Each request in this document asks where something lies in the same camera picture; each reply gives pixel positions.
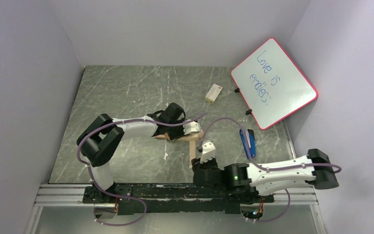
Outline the beige folding umbrella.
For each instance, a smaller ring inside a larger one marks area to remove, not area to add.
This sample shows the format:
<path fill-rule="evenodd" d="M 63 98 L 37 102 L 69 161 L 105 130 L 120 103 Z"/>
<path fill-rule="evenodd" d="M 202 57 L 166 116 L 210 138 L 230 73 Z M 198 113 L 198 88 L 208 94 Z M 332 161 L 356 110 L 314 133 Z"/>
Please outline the beige folding umbrella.
<path fill-rule="evenodd" d="M 204 135 L 203 130 L 197 133 L 189 134 L 188 136 L 183 136 L 178 139 L 171 140 L 168 134 L 154 136 L 158 140 L 168 140 L 168 141 L 184 141 L 188 142 L 189 145 L 189 168 L 192 169 L 192 160 L 196 158 L 196 143 Z"/>

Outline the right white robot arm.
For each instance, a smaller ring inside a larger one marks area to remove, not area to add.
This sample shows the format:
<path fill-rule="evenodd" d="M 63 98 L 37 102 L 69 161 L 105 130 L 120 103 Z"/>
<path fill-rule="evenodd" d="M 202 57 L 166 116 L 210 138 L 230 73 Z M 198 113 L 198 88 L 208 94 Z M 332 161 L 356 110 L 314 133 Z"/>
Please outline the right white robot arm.
<path fill-rule="evenodd" d="M 289 188 L 314 186 L 317 190 L 337 188 L 336 173 L 340 167 L 332 164 L 319 149 L 287 161 L 267 164 L 235 163 L 220 169 L 215 150 L 203 152 L 191 161 L 196 187 L 225 194 L 227 200 L 253 204 L 274 192 Z"/>

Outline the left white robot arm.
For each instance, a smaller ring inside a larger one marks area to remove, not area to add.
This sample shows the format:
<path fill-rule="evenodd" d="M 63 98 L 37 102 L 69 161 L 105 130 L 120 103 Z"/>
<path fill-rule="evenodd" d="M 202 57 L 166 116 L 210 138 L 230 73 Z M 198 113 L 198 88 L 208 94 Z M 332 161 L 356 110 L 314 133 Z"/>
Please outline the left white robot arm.
<path fill-rule="evenodd" d="M 119 119 L 100 114 L 78 137 L 76 157 L 88 168 L 94 187 L 112 194 L 115 181 L 110 161 L 122 141 L 161 135 L 175 140 L 190 135 L 190 127 L 200 129 L 195 120 L 186 119 L 184 109 L 174 102 L 164 110 L 136 118 Z"/>

